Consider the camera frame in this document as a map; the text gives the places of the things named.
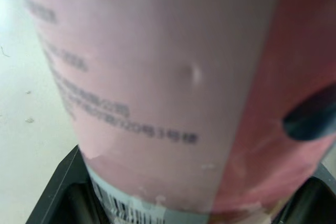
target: dust speck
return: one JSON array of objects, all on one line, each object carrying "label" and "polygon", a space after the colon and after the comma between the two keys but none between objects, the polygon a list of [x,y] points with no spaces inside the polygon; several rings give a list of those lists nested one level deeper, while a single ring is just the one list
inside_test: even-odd
[{"label": "dust speck", "polygon": [[28,119],[26,119],[26,122],[27,122],[27,123],[33,123],[33,122],[34,122],[34,119],[32,119],[32,118],[28,118]]}]

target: barcode label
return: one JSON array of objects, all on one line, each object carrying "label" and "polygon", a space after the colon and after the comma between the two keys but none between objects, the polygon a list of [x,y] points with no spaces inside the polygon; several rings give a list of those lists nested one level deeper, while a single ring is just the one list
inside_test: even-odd
[{"label": "barcode label", "polygon": [[126,202],[117,200],[112,195],[108,194],[103,188],[92,180],[94,192],[104,207],[111,212],[113,216],[124,220],[126,223],[136,224],[166,224],[164,219],[152,218],[151,215],[133,209]]},{"label": "barcode label", "polygon": [[95,194],[113,224],[207,224],[208,215],[170,210],[125,194],[87,166]]}]

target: white surface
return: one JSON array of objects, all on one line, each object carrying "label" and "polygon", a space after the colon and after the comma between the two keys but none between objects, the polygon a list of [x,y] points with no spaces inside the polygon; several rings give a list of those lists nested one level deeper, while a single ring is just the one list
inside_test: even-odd
[{"label": "white surface", "polygon": [[77,141],[20,0],[0,0],[0,45],[0,223],[18,224]]}]

